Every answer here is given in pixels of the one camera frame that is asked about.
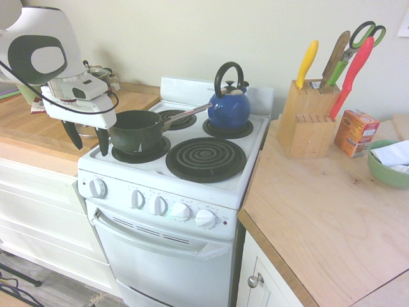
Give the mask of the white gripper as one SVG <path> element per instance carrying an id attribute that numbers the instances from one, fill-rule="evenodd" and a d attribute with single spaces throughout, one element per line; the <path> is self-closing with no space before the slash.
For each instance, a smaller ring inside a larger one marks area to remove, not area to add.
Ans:
<path id="1" fill-rule="evenodd" d="M 101 154 L 103 157 L 108 154 L 109 133 L 106 129 L 116 123 L 116 113 L 112 100 L 106 93 L 92 100 L 77 99 L 72 103 L 64 103 L 52 96 L 48 86 L 42 86 L 41 91 L 45 98 L 54 102 L 51 104 L 48 100 L 43 99 L 47 114 L 51 118 L 62 120 L 66 133 L 78 150 L 82 149 L 82 139 L 75 123 L 96 127 L 95 132 Z"/>

